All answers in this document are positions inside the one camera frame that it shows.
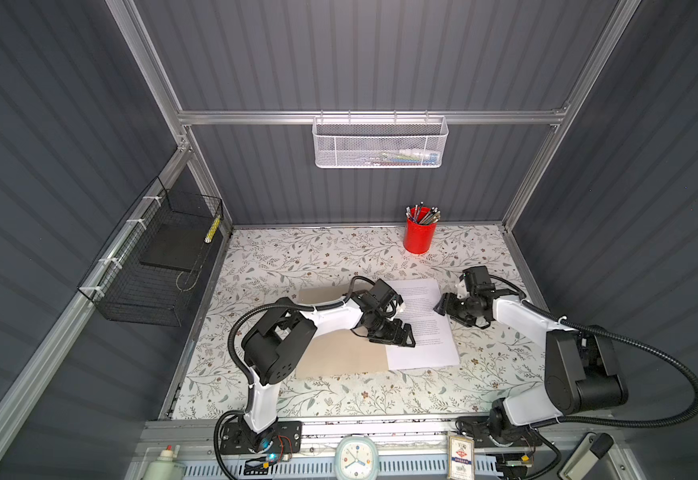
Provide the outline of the printed paper sheet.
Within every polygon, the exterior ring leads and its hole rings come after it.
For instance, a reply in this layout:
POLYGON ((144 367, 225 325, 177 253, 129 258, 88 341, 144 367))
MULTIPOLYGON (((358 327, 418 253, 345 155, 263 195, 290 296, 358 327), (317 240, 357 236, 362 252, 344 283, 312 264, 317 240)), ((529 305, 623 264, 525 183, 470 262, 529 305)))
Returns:
POLYGON ((439 369, 460 361, 449 319, 434 311, 442 294, 432 278, 392 280, 391 287, 402 296, 404 309, 396 317, 412 327, 414 347, 387 346, 390 370, 439 369))

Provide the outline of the brown kraft paper folder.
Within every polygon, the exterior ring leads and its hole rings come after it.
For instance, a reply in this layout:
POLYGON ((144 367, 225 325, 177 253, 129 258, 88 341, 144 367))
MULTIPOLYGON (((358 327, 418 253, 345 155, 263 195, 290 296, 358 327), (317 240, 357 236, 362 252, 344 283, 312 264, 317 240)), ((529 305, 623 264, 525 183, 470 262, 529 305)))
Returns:
POLYGON ((350 332, 359 326, 362 307, 345 300, 337 287, 301 290, 298 303, 308 305, 302 315, 317 330, 295 369, 298 379, 380 373, 389 369, 386 346, 350 332))

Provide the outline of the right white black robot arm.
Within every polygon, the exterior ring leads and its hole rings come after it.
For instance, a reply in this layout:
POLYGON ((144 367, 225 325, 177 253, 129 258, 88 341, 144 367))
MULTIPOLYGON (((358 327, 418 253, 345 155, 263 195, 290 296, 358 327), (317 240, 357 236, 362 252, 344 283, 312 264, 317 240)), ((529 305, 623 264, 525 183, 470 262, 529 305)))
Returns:
POLYGON ((485 431, 498 444, 515 441, 520 429, 531 424, 557 422, 567 415, 608 409, 628 400, 611 339, 564 326, 506 289, 464 299, 446 293, 434 311, 466 327, 486 329, 497 321, 544 348, 543 383, 499 399, 491 407, 485 431))

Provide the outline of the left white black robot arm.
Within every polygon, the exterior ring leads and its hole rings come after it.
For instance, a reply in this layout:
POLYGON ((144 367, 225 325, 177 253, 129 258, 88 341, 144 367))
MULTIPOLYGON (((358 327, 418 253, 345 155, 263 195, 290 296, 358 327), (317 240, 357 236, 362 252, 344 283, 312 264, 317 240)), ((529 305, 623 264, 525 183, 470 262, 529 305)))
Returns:
POLYGON ((283 297, 244 314, 241 323, 261 316, 242 339, 243 355, 234 357, 248 384, 243 414, 247 430, 254 435, 272 430, 277 422, 279 384, 293 372, 315 338, 361 327, 370 343, 415 347, 412 326, 396 316, 402 307, 402 298, 390 290, 379 295, 363 291, 318 305, 296 304, 283 297))

